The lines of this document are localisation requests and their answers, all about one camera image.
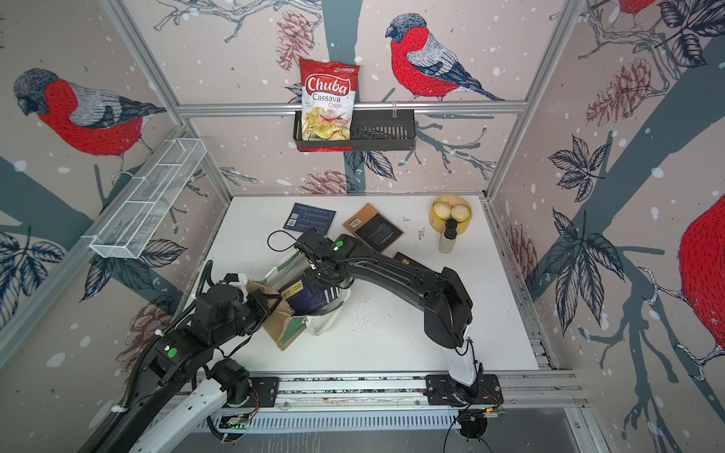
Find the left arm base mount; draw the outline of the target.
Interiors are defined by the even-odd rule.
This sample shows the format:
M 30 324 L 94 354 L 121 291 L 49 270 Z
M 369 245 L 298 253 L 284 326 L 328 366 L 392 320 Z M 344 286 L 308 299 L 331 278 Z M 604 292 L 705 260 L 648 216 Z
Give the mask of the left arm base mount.
M 249 379 L 248 397 L 243 407 L 249 409 L 274 408 L 279 392 L 279 377 L 251 377 Z

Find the jute and green canvas bag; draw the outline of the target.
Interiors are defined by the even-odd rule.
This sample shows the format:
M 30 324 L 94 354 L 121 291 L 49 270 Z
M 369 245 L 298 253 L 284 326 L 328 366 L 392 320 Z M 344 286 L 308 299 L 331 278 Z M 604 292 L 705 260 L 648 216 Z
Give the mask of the jute and green canvas bag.
M 281 303 L 265 322 L 264 330 L 280 351 L 285 351 L 304 332 L 320 336 L 329 330 L 347 306 L 351 288 L 333 287 L 313 293 L 304 272 L 311 266 L 300 252 L 285 256 L 262 280 L 245 284 L 247 292 L 262 290 L 280 296 Z

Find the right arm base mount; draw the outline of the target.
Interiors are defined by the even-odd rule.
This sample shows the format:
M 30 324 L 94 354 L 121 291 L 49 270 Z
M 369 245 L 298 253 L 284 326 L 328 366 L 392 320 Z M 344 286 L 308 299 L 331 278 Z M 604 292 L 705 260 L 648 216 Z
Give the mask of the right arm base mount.
M 471 386 L 464 386 L 448 374 L 425 377 L 424 396 L 432 406 L 464 408 L 467 405 L 498 407 L 504 402 L 500 381 L 493 374 L 481 374 Z

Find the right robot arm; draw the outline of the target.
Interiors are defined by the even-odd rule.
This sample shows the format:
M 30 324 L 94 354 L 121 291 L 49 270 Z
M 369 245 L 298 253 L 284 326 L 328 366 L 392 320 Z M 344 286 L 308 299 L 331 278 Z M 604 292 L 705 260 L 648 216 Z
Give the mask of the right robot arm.
M 424 332 L 449 351 L 449 373 L 442 391 L 428 390 L 435 402 L 454 407 L 479 396 L 481 364 L 475 359 L 466 331 L 473 321 L 473 301 L 456 271 L 440 273 L 387 257 L 363 241 L 342 234 L 331 240 L 310 228 L 293 243 L 309 262 L 304 272 L 311 290 L 319 293 L 359 280 L 377 285 L 423 313 Z

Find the black book with gold title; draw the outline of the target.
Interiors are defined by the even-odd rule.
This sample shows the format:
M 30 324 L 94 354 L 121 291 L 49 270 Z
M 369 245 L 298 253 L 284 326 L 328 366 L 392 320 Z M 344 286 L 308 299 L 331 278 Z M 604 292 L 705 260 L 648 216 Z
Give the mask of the black book with gold title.
M 412 272 L 430 272 L 430 268 L 401 252 L 397 252 L 393 257 L 393 260 L 396 262 L 396 267 L 399 269 Z

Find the blue book with barcode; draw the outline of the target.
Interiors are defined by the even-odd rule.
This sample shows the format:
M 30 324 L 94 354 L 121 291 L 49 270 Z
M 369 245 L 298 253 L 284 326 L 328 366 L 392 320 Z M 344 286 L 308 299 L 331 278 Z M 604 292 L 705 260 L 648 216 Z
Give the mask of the blue book with barcode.
M 294 203 L 283 228 L 301 233 L 313 228 L 322 235 L 327 235 L 335 217 L 335 211 Z

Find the blue book yellow label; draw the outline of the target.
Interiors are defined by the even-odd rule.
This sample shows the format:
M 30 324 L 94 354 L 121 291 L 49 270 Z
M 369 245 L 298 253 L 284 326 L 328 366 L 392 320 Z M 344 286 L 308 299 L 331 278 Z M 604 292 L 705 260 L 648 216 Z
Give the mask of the blue book yellow label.
M 337 288 L 313 294 L 303 274 L 283 285 L 279 291 L 294 316 L 323 315 L 339 305 Z

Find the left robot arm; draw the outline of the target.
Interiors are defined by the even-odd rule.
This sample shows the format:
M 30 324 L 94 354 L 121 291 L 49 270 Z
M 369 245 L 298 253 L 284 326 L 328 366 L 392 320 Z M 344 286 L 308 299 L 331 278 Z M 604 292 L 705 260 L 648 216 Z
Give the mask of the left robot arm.
M 282 298 L 264 288 L 245 293 L 232 274 L 215 283 L 212 269 L 207 262 L 194 300 L 142 351 L 119 404 L 81 451 L 170 451 L 224 407 L 246 410 L 248 421 L 273 407 L 279 379 L 254 379 L 230 355 L 213 356 L 234 339 L 247 345 Z

